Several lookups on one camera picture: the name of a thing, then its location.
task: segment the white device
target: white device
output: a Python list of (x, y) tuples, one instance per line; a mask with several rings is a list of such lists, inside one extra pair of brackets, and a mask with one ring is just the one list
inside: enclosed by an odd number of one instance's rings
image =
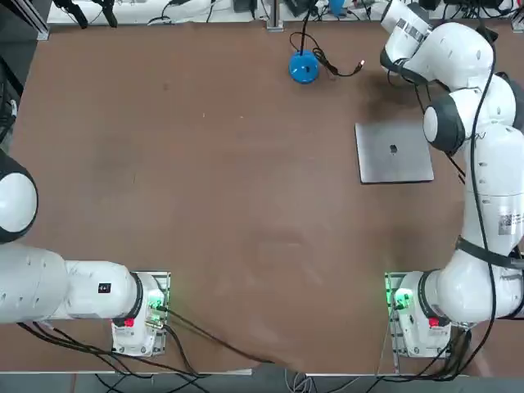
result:
[(107, 318), (113, 348), (132, 356), (159, 355), (165, 292), (153, 273), (130, 273), (106, 261), (63, 260), (16, 243), (0, 246), (0, 323)]
[(496, 317), (522, 311), (522, 265), (508, 255), (524, 234), (524, 93), (507, 75), (494, 75), (487, 40), (456, 23), (432, 28), (418, 4), (391, 0), (382, 25), (391, 34), (381, 64), (418, 84), (438, 81), (449, 94), (433, 100), (424, 114), (424, 133), (435, 148), (464, 150), (464, 224), (457, 249), (444, 269), (407, 273), (394, 299), (407, 355), (435, 357), (449, 342), (452, 324), (490, 319), (492, 291), (473, 194), (470, 137), (477, 122), (475, 174), (496, 288)]
[(0, 323), (53, 319), (112, 320), (113, 350), (159, 355), (169, 274), (130, 273), (106, 261), (64, 261), (58, 254), (13, 243), (38, 210), (38, 193), (26, 168), (0, 151)]

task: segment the cable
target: cable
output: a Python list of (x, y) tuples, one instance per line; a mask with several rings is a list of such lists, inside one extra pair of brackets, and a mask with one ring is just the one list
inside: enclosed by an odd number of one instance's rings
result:
[(498, 18), (500, 16), (502, 16), (502, 14), (499, 12), (498, 15), (491, 15), (484, 6), (481, 6), (482, 10), (484, 11), (484, 13), (488, 16), (488, 18), (490, 19), (494, 19), (494, 18)]
[(111, 386), (111, 385), (109, 385), (108, 383), (104, 382), (104, 380), (101, 379), (100, 376), (99, 376), (98, 374), (94, 374), (94, 376), (97, 378), (97, 380), (98, 380), (98, 381), (99, 381), (103, 386), (105, 386), (105, 387), (107, 388), (107, 393), (109, 393), (110, 391), (114, 391), (114, 392), (116, 392), (116, 393), (124, 393), (123, 391), (121, 391), (121, 390), (119, 390), (119, 389), (116, 389), (116, 387), (115, 387), (116, 384), (115, 384), (114, 386)]
[(357, 382), (360, 379), (360, 377), (354, 378), (346, 383), (344, 383), (342, 386), (336, 387), (335, 389), (331, 389), (330, 391), (326, 391), (325, 393), (339, 393), (346, 389), (348, 386), (353, 385), (355, 382)]
[(211, 13), (213, 12), (213, 8), (215, 7), (215, 0), (211, 0), (211, 8), (210, 8), (210, 13), (207, 14), (207, 19), (206, 19), (206, 23), (209, 23), (210, 19), (211, 19)]
[(428, 84), (424, 84), (424, 86), (426, 86), (427, 100), (429, 102), (431, 102), (431, 94), (429, 93), (429, 85)]
[[(47, 337), (49, 340), (54, 340), (54, 341), (57, 341), (57, 342), (61, 342), (61, 343), (64, 343), (64, 344), (70, 344), (70, 343), (73, 343), (73, 344), (76, 344), (77, 346), (82, 346), (83, 348), (85, 348), (86, 350), (90, 350), (90, 349), (96, 349), (98, 350), (98, 348), (96, 347), (91, 347), (91, 346), (86, 346), (85, 344), (82, 344), (81, 342), (79, 341), (76, 341), (73, 337), (65, 334), (62, 330), (60, 329), (57, 329), (55, 327), (52, 327), (51, 325), (48, 325), (53, 331), (61, 334), (63, 337), (65, 337), (68, 341), (65, 341), (65, 340), (62, 340), (61, 338), (59, 337), (56, 337), (56, 336), (53, 336), (51, 333), (49, 332), (46, 332), (41, 326), (39, 323), (37, 322), (33, 322), (33, 325), (41, 332), (42, 335), (44, 335), (45, 337)], [(109, 357), (111, 357), (113, 360), (115, 360), (116, 362), (118, 362), (122, 368), (127, 372), (124, 373), (123, 371), (119, 370), (117, 367), (115, 367), (115, 365), (113, 365), (111, 362), (109, 362), (108, 360), (102, 358), (101, 355), (98, 355), (98, 354), (93, 354), (96, 358), (100, 359), (102, 362), (104, 362), (105, 364), (107, 364), (109, 367), (111, 367), (115, 372), (117, 372), (118, 374), (122, 374), (122, 375), (132, 375), (134, 377), (137, 377), (137, 378), (151, 378), (151, 377), (144, 377), (144, 376), (141, 376), (141, 375), (138, 375), (136, 373), (134, 373), (133, 371), (131, 371), (126, 365), (124, 362), (122, 362), (120, 359), (118, 359), (116, 356), (114, 356), (113, 354), (110, 354), (108, 355)]]
[(448, 11), (448, 7), (449, 7), (449, 4), (446, 3), (446, 5), (444, 6), (444, 11), (442, 12), (442, 20), (445, 20), (445, 12)]
[(317, 388), (317, 382), (314, 381), (313, 377), (311, 377), (311, 383), (313, 383), (314, 393), (320, 393)]
[(174, 332), (173, 328), (171, 326), (169, 326), (169, 325), (164, 325), (164, 330), (166, 330), (169, 333), (169, 335), (173, 337), (174, 342), (177, 344), (178, 352), (180, 353), (180, 356), (182, 357), (182, 361), (183, 361), (184, 366), (186, 366), (186, 369), (191, 374), (198, 375), (198, 372), (195, 371), (193, 366), (191, 366), (191, 363), (189, 363), (189, 359), (187, 358), (186, 353), (183, 350), (182, 342), (178, 338), (177, 334)]
[(417, 96), (417, 101), (420, 106), (420, 110), (422, 111), (422, 113), (425, 113), (426, 110), (424, 109), (424, 105), (422, 104), (422, 100), (420, 99), (420, 94), (418, 93), (418, 87), (416, 84), (413, 84), (413, 87), (415, 89), (415, 95)]
[(349, 8), (346, 9), (346, 13), (351, 14), (352, 16), (354, 16), (355, 18), (357, 18), (357, 20), (361, 20), (361, 19), (359, 18), (359, 16), (358, 16), (357, 14), (355, 14), (355, 13), (354, 13), (352, 10), (350, 10)]
[[(160, 16), (157, 16), (157, 17), (154, 17), (154, 18), (151, 18), (148, 22), (147, 22), (147, 25), (154, 25), (155, 23), (154, 22), (158, 22), (160, 20), (163, 20), (164, 21), (164, 24), (172, 24), (173, 21), (171, 20), (170, 17), (168, 17), (167, 15), (164, 15), (165, 14), (165, 10), (167, 10), (167, 8), (171, 7), (171, 6), (179, 6), (181, 4), (177, 4), (177, 2), (180, 1), (180, 0), (171, 0), (170, 2), (168, 2), (167, 4), (165, 4), (164, 8), (162, 9), (162, 12), (160, 14)], [(215, 2), (212, 2), (209, 6), (205, 7), (205, 8), (202, 8), (198, 11), (195, 11), (195, 13), (191, 16), (186, 16), (184, 19), (187, 19), (187, 20), (190, 20), (192, 18), (195, 18), (199, 15), (201, 15), (202, 13), (204, 12), (207, 12), (208, 10), (210, 10), (211, 8), (214, 8), (215, 5), (217, 5), (218, 3), (220, 2), (223, 2), (224, 0), (215, 0)]]
[(316, 20), (316, 21), (320, 21), (320, 20), (322, 20), (322, 17), (328, 13), (328, 9), (329, 9), (328, 6), (324, 6), (324, 7), (322, 8), (321, 12), (320, 12), (319, 14), (317, 14), (317, 19), (315, 19), (315, 20)]
[(460, 337), (465, 333), (464, 330), (462, 330), (453, 340), (450, 340), (448, 342), (448, 344), (442, 348), (439, 353), (431, 360), (431, 362), (420, 372), (418, 372), (417, 374), (415, 375), (408, 375), (408, 376), (402, 376), (402, 375), (399, 375), (399, 376), (395, 376), (397, 378), (402, 378), (404, 379), (403, 381), (398, 381), (398, 380), (386, 380), (385, 377), (382, 377), (383, 380), (385, 381), (388, 381), (388, 382), (395, 382), (395, 383), (403, 383), (403, 382), (411, 382), (411, 381), (415, 381), (415, 380), (431, 380), (431, 381), (446, 381), (447, 379), (438, 379), (440, 378), (441, 374), (443, 374), (444, 372), (447, 372), (448, 370), (445, 370), (444, 368), (442, 368), (440, 371), (434, 373), (434, 374), (430, 374), (430, 375), (423, 375), (433, 364), (436, 363), (437, 360), (441, 360), (441, 356), (450, 348), (453, 348), (453, 345), (456, 343), (456, 342), (459, 342), (459, 339)]
[(55, 346), (61, 346), (61, 347), (64, 347), (64, 348), (67, 348), (67, 349), (70, 349), (70, 350), (77, 350), (78, 352), (84, 352), (84, 353), (87, 353), (87, 354), (118, 356), (119, 358), (132, 359), (132, 360), (135, 360), (135, 361), (140, 362), (140, 363), (149, 364), (151, 366), (155, 366), (155, 367), (158, 367), (158, 368), (164, 368), (166, 370), (174, 371), (174, 372), (178, 373), (178, 376), (181, 377), (184, 381), (191, 382), (195, 387), (197, 387), (198, 389), (200, 389), (204, 393), (209, 393), (209, 391), (207, 389), (204, 389), (203, 387), (198, 385), (195, 382), (195, 380), (189, 379), (189, 377), (193, 377), (193, 375), (191, 375), (191, 374), (189, 374), (189, 373), (187, 373), (187, 372), (185, 372), (183, 370), (180, 370), (178, 368), (174, 368), (174, 367), (168, 366), (167, 364), (158, 364), (156, 362), (152, 362), (150, 360), (138, 358), (138, 357), (131, 356), (131, 355), (126, 355), (126, 354), (121, 354), (121, 353), (116, 353), (116, 352), (109, 352), (109, 351), (106, 351), (106, 350), (101, 350), (100, 348), (97, 348), (96, 346), (87, 346), (87, 345), (82, 344), (82, 343), (80, 343), (80, 344), (75, 344), (74, 342), (64, 343), (63, 340), (60, 339), (59, 337), (55, 337), (55, 336), (53, 336), (53, 335), (51, 335), (49, 333), (47, 335), (43, 335), (41, 333), (38, 333), (38, 332), (34, 331), (33, 329), (31, 329), (29, 326), (27, 326), (25, 323), (18, 323), (17, 325), (20, 326), (21, 328), (23, 328), (24, 330), (26, 330), (29, 334), (32, 334), (33, 336), (39, 338), (40, 340), (43, 340), (43, 341), (48, 342), (50, 344), (53, 344)]
[(459, 14), (459, 12), (461, 12), (461, 10), (462, 10), (462, 6), (458, 6), (458, 10), (450, 17), (450, 19), (455, 18)]
[(120, 383), (121, 383), (125, 378), (127, 378), (127, 377), (128, 377), (128, 375), (123, 375), (123, 376), (122, 376), (122, 377), (121, 377), (117, 382), (115, 382), (115, 383), (113, 384), (113, 386), (111, 386), (111, 389), (108, 390), (106, 393), (111, 393), (111, 391), (114, 391), (115, 388), (116, 388), (116, 387), (117, 387), (117, 386), (118, 386), (118, 385), (119, 385), (119, 384), (120, 384)]
[(271, 18), (269, 18), (268, 10), (266, 10), (266, 8), (265, 8), (264, 0), (260, 0), (260, 4), (262, 4), (262, 8), (264, 9), (265, 17), (268, 18), (268, 19), (271, 19)]
[(165, 393), (175, 393), (175, 391), (181, 391), (184, 387), (189, 386), (191, 384), (193, 384), (193, 382), (186, 382), (186, 383), (184, 383), (183, 385), (181, 385), (179, 387), (175, 387), (174, 389), (171, 389), (170, 391), (166, 391)]
[[(297, 382), (297, 378), (303, 375), (303, 379), (300, 382)], [(289, 385), (289, 381), (287, 380), (287, 369), (284, 368), (284, 381), (286, 382), (286, 387), (289, 393), (310, 393), (311, 388), (313, 387), (313, 381), (311, 380), (311, 377), (307, 377), (304, 373), (296, 373), (295, 377), (293, 378), (293, 387)]]
[(364, 6), (364, 10), (366, 10), (366, 16), (368, 17), (368, 20), (371, 20), (371, 7), (368, 8), (368, 6), (366, 6), (366, 1), (365, 0), (360, 0), (360, 2)]
[(360, 72), (360, 70), (362, 70), (362, 67), (364, 66), (364, 60), (360, 61), (357, 66), (355, 67), (355, 69), (350, 72), (349, 74), (342, 74), (333, 64), (331, 64), (329, 62), (329, 60), (326, 58), (326, 54), (324, 53), (324, 51), (320, 48), (320, 46), (318, 45), (318, 42), (316, 39), (313, 38), (312, 35), (310, 34), (307, 34), (304, 32), (304, 30), (302, 32), (300, 31), (295, 31), (293, 33), (290, 34), (289, 36), (289, 42), (290, 44), (293, 46), (293, 48), (297, 51), (299, 51), (299, 48), (296, 47), (296, 45), (293, 43), (292, 41), (292, 38), (294, 35), (296, 34), (301, 34), (302, 35), (302, 41), (304, 41), (305, 37), (309, 38), (311, 41), (313, 41), (315, 47), (311, 50), (311, 52), (314, 54), (314, 56), (317, 58), (318, 62), (323, 65), (324, 67), (326, 67), (326, 69), (332, 74), (332, 75), (335, 75), (335, 76), (340, 76), (340, 77), (350, 77), (350, 76), (353, 76), (355, 74), (357, 74), (358, 72)]
[(370, 391), (372, 391), (373, 388), (374, 388), (376, 385), (378, 385), (378, 383), (379, 383), (382, 379), (384, 379), (384, 377), (379, 377), (379, 378), (377, 378), (377, 380), (376, 380), (376, 381), (375, 381), (375, 382), (374, 382), (374, 383), (373, 383), (373, 384), (372, 384), (372, 385), (371, 385), (371, 386), (366, 390), (366, 393), (369, 393)]
[(315, 0), (309, 0), (308, 11), (305, 13), (304, 23), (302, 23), (302, 38), (300, 39), (300, 55), (301, 56), (304, 53), (305, 27), (308, 25), (309, 15), (311, 15), (311, 10), (313, 9), (314, 4), (315, 4)]
[(91, 21), (89, 22), (89, 24), (92, 25), (92, 24), (95, 22), (95, 20), (97, 20), (98, 17), (102, 14), (103, 11), (104, 11), (104, 9), (102, 8), (102, 9), (100, 10), (100, 12), (98, 12), (98, 15), (95, 16), (95, 19), (91, 20)]
[(158, 309), (159, 311), (163, 311), (163, 312), (167, 312), (171, 315), (173, 315), (175, 318), (178, 318), (180, 319), (181, 321), (183, 321), (184, 323), (186, 323), (187, 325), (189, 325), (190, 327), (196, 329), (198, 332), (202, 333), (203, 335), (205, 335), (207, 338), (211, 339), (212, 341), (215, 341), (215, 342), (218, 342), (221, 346), (224, 346), (226, 348), (228, 348), (229, 350), (231, 350), (232, 352), (235, 352), (236, 354), (240, 355), (240, 356), (243, 356), (245, 357), (246, 359), (249, 359), (249, 360), (254, 360), (255, 362), (260, 362), (260, 363), (267, 363), (267, 364), (272, 364), (273, 362), (270, 361), (270, 360), (267, 360), (267, 359), (262, 359), (262, 358), (259, 358), (258, 356), (254, 356), (254, 355), (250, 355), (246, 352), (244, 352), (243, 350), (239, 350), (238, 348), (232, 346), (231, 344), (227, 343), (226, 341), (224, 340), (221, 340), (219, 339), (218, 337), (215, 337), (213, 336), (211, 333), (205, 331), (204, 329), (202, 329), (201, 327), (198, 327), (195, 323), (191, 322), (189, 319), (187, 318), (184, 318), (182, 315), (174, 312), (173, 310), (171, 309), (168, 309), (164, 306), (160, 306), (160, 307), (156, 307), (156, 309)]
[(464, 173), (464, 170), (462, 168), (459, 167), (459, 164), (457, 164), (455, 162), (455, 160), (453, 159), (453, 157), (450, 155), (450, 154), (446, 154), (446, 157), (448, 157), (448, 160), (451, 162), (451, 164), (453, 164), (453, 166), (455, 167), (455, 169), (465, 178), (466, 177), (466, 174)]
[[(479, 17), (478, 13), (477, 13), (477, 17), (481, 24), (481, 27), (485, 29), (486, 26), (484, 25), (484, 21)], [(480, 202), (480, 198), (478, 194), (477, 176), (475, 174), (475, 143), (476, 143), (475, 137), (477, 135), (477, 123), (478, 123), (478, 118), (481, 113), (482, 104), (484, 103), (484, 100), (486, 99), (486, 95), (488, 93), (488, 89), (490, 87), (491, 80), (493, 79), (493, 74), (495, 73), (495, 64), (497, 61), (495, 46), (493, 45), (493, 42), (491, 41), (489, 34), (486, 34), (486, 41), (491, 46), (491, 49), (493, 51), (493, 61), (491, 63), (490, 74), (486, 81), (486, 87), (484, 88), (484, 91), (482, 92), (481, 100), (478, 103), (477, 111), (475, 113), (475, 118), (473, 120), (472, 135), (471, 135), (471, 140), (470, 140), (470, 167), (471, 167), (470, 172), (471, 172), (471, 177), (472, 177), (473, 196), (475, 197), (475, 205), (477, 208), (478, 223), (481, 229), (482, 243), (484, 244), (485, 250), (488, 251), (489, 248), (488, 248), (488, 241), (487, 241), (487, 236), (486, 236), (486, 229), (484, 228), (484, 219), (482, 218), (481, 202)], [(458, 370), (457, 374), (460, 374), (464, 369), (466, 369), (466, 367), (473, 361), (475, 356), (482, 349), (482, 347), (487, 342), (488, 337), (491, 334), (491, 329), (493, 328), (493, 324), (495, 322), (495, 315), (496, 315), (496, 310), (497, 310), (497, 292), (496, 292), (496, 286), (495, 286), (495, 276), (493, 273), (493, 266), (491, 262), (487, 260), (486, 263), (488, 264), (488, 270), (490, 272), (490, 286), (491, 286), (490, 322), (488, 324), (488, 328), (486, 329), (486, 332), (484, 333), (484, 337), (482, 337), (481, 342), (479, 343), (477, 348), (472, 352), (472, 354), (470, 355), (466, 363)]]

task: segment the wire bundle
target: wire bundle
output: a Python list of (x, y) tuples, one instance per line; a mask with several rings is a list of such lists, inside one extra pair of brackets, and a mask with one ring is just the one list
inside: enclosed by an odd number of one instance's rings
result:
[[(93, 356), (97, 357), (98, 359), (100, 359), (103, 363), (108, 365), (110, 368), (112, 368), (116, 373), (118, 373), (118, 374), (120, 374), (122, 376), (126, 376), (126, 377), (133, 376), (133, 377), (140, 378), (140, 379), (149, 379), (149, 378), (152, 377), (152, 375), (144, 376), (144, 375), (141, 375), (141, 374), (134, 373), (121, 360), (121, 358), (132, 359), (132, 360), (140, 362), (140, 363), (149, 364), (149, 365), (156, 366), (156, 367), (159, 367), (159, 368), (163, 368), (163, 369), (166, 369), (166, 370), (169, 370), (169, 371), (174, 371), (174, 372), (178, 373), (178, 376), (181, 377), (187, 384), (194, 385), (195, 387), (200, 389), (203, 393), (210, 393), (207, 389), (204, 389), (203, 387), (201, 387), (200, 385), (198, 385), (195, 382), (195, 380), (197, 378), (194, 378), (194, 376), (191, 375), (190, 373), (185, 372), (183, 370), (180, 370), (178, 368), (174, 368), (174, 367), (168, 366), (166, 364), (158, 364), (156, 362), (152, 362), (152, 361), (147, 360), (147, 359), (137, 358), (135, 356), (120, 354), (120, 353), (116, 353), (116, 352), (112, 352), (112, 351), (108, 351), (108, 350), (102, 350), (101, 348), (98, 348), (96, 346), (91, 346), (91, 345), (84, 344), (84, 343), (82, 343), (80, 341), (75, 340), (73, 337), (71, 337), (70, 335), (66, 334), (62, 330), (57, 329), (56, 327), (52, 327), (51, 325), (48, 325), (48, 324), (45, 324), (45, 326), (47, 326), (53, 332), (58, 333), (60, 336), (62, 336), (64, 338), (60, 338), (60, 337), (58, 337), (58, 336), (56, 336), (54, 334), (51, 334), (50, 332), (47, 332), (39, 323), (36, 323), (36, 322), (33, 322), (33, 325), (34, 325), (34, 327), (37, 330), (34, 330), (32, 327), (30, 327), (29, 325), (27, 325), (25, 323), (18, 323), (17, 325), (19, 327), (23, 328), (24, 330), (26, 330), (31, 335), (37, 337), (38, 339), (43, 340), (45, 342), (48, 342), (50, 344), (53, 344), (55, 346), (60, 346), (62, 348), (66, 348), (66, 349), (69, 349), (69, 350), (75, 350), (75, 351), (82, 352), (82, 353), (85, 353), (85, 354), (93, 355)], [(105, 359), (103, 356), (107, 356), (110, 359), (113, 359), (116, 363), (119, 364), (119, 367), (116, 367), (112, 362), (110, 362), (109, 360)]]

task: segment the floor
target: floor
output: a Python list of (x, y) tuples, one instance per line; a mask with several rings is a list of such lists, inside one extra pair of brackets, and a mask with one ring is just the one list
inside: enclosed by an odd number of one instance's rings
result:
[[(120, 378), (116, 375), (103, 375), (101, 378), (108, 384), (117, 382)], [(263, 366), (254, 370), (253, 376), (212, 376), (199, 382), (211, 393), (285, 393), (287, 388), (284, 382), (283, 369), (277, 366)], [(315, 383), (319, 393), (327, 393), (332, 389), (349, 381), (348, 377), (316, 377)], [(363, 393), (373, 383), (374, 377), (361, 377), (358, 381), (343, 390), (344, 393)], [(152, 380), (139, 380), (129, 377), (121, 382), (117, 388), (122, 393), (139, 392), (166, 392), (181, 385), (179, 377), (175, 375), (157, 375)], [(107, 389), (91, 374), (12, 374), (0, 375), (0, 391), (2, 393), (25, 393), (42, 391), (45, 386), (47, 391), (54, 393), (103, 393)], [(410, 382), (395, 384), (388, 382), (379, 383), (373, 393), (517, 393), (524, 387), (521, 380), (500, 380), (496, 378), (481, 379), (474, 377), (461, 377), (453, 382)], [(184, 389), (187, 393), (199, 391), (195, 387)]]

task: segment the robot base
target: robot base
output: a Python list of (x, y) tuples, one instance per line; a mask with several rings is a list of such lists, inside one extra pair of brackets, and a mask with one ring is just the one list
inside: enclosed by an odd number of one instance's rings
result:
[(135, 319), (124, 326), (111, 324), (113, 351), (129, 356), (155, 356), (165, 353), (166, 332), (162, 330), (167, 313), (152, 306), (169, 308), (169, 272), (135, 272), (142, 281), (143, 298)]
[(435, 358), (448, 345), (451, 324), (430, 326), (418, 301), (421, 276), (422, 272), (386, 274), (393, 350), (401, 356)]

